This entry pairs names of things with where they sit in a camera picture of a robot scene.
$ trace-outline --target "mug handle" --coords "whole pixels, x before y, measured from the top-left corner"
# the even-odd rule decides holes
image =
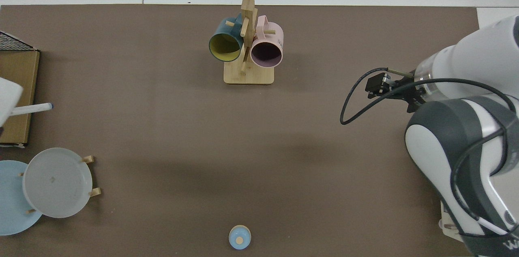
[[[258,23],[256,24],[256,35],[258,39],[266,39],[264,28],[268,25],[267,16],[262,15],[258,17]]]

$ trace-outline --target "white pen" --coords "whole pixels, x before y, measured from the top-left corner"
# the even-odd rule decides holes
[[[14,115],[20,115],[20,114],[27,114],[27,113],[34,113],[34,112],[40,112],[40,111],[47,111],[54,108],[54,105],[52,103],[43,103],[43,104],[36,104],[36,105],[29,105],[29,106],[20,106],[13,109],[11,112],[11,116]]]

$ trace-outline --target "white plate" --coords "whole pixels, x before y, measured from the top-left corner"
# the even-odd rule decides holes
[[[67,218],[87,204],[92,174],[82,157],[66,148],[50,148],[37,154],[24,174],[24,195],[45,216]]]
[[[13,235],[30,228],[41,217],[31,206],[22,190],[22,178],[27,164],[20,161],[0,161],[0,236]]]

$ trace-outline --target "light blue bowl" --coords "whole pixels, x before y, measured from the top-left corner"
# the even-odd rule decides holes
[[[251,231],[244,225],[237,225],[230,230],[229,243],[236,250],[243,250],[251,243]]]
[[[23,177],[27,164],[20,161],[0,161],[0,236],[13,235],[30,228],[41,217],[34,211],[24,196]]]

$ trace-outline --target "mug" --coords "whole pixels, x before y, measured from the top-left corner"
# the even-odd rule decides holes
[[[243,37],[240,36],[242,24],[241,13],[220,22],[213,37],[209,39],[209,51],[214,57],[228,62],[240,56],[243,45]]]
[[[283,30],[267,16],[258,17],[257,38],[252,42],[251,60],[261,67],[275,67],[283,60]]]

